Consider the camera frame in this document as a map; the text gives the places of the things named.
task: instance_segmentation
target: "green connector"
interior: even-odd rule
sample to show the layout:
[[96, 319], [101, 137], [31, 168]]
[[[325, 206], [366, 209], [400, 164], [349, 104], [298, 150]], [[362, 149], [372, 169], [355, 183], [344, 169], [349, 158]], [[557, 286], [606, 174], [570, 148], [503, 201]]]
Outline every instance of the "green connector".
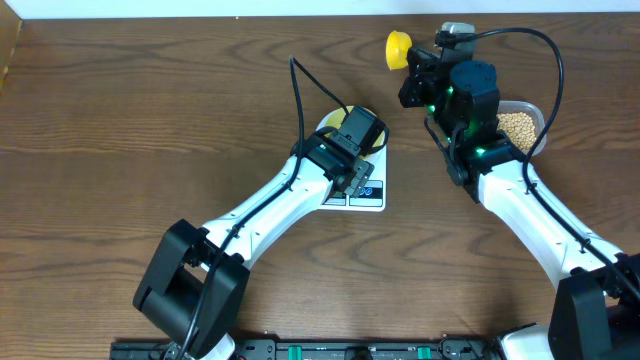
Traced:
[[418, 359], [432, 359], [431, 357], [431, 348], [430, 347], [419, 347], [418, 348]]
[[289, 360], [302, 360], [301, 346], [289, 346]]

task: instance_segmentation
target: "yellow object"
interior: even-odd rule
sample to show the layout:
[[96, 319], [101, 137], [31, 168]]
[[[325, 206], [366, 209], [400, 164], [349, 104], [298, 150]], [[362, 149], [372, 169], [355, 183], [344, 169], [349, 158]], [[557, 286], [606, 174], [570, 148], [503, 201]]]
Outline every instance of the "yellow object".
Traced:
[[[349, 112], [351, 112], [351, 110], [353, 109], [353, 106], [347, 106], [347, 110], [349, 110]], [[365, 110], [367, 110], [368, 112], [370, 112], [371, 114], [373, 114], [375, 116], [375, 114], [373, 113], [373, 111], [365, 108]], [[331, 113], [331, 115], [329, 116], [329, 118], [327, 119], [327, 122], [324, 124], [324, 126], [331, 126], [334, 127], [336, 129], [338, 129], [341, 125], [342, 125], [342, 119], [344, 119], [344, 110], [342, 110], [342, 108], [334, 111], [333, 113]], [[380, 134], [380, 136], [378, 136], [378, 140], [376, 140], [376, 142], [373, 144], [373, 146], [380, 146], [382, 145], [382, 142], [384, 141], [384, 133]]]
[[407, 52], [411, 47], [411, 37], [409, 34], [392, 31], [387, 38], [387, 66], [390, 70], [405, 68], [407, 63]]

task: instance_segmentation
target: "white background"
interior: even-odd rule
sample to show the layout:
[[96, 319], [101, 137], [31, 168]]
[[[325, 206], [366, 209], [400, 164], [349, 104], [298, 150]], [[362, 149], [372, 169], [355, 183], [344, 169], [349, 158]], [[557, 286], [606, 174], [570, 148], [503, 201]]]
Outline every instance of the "white background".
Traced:
[[640, 11], [640, 0], [6, 0], [23, 19]]

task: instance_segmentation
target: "bowl of beans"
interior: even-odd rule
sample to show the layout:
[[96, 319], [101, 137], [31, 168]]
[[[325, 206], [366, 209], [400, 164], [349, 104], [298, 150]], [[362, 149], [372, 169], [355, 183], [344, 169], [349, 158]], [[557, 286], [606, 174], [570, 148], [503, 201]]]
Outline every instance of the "bowl of beans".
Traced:
[[[544, 127], [544, 116], [535, 105], [524, 101], [500, 101], [498, 130], [503, 130], [511, 142], [527, 153]], [[547, 135], [533, 152], [538, 155], [547, 143]]]

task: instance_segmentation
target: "table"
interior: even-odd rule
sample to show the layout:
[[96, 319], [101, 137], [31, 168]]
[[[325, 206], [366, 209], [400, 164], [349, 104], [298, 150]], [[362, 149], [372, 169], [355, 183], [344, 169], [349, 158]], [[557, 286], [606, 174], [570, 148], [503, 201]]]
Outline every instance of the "table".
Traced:
[[[391, 128], [383, 213], [318, 211], [252, 271], [238, 328], [283, 339], [488, 335], [548, 322], [554, 290], [499, 219], [448, 178], [423, 109], [396, 97], [391, 30], [430, 47], [445, 21], [535, 27], [560, 46], [564, 100], [536, 170], [595, 232], [640, 251], [640, 17], [450, 15], [26, 21], [0, 98], [3, 359], [104, 359], [164, 338], [131, 305], [163, 232], [244, 201], [297, 136], [293, 54]], [[548, 115], [536, 39], [481, 40], [503, 99]], [[307, 129], [336, 108], [299, 76]]]

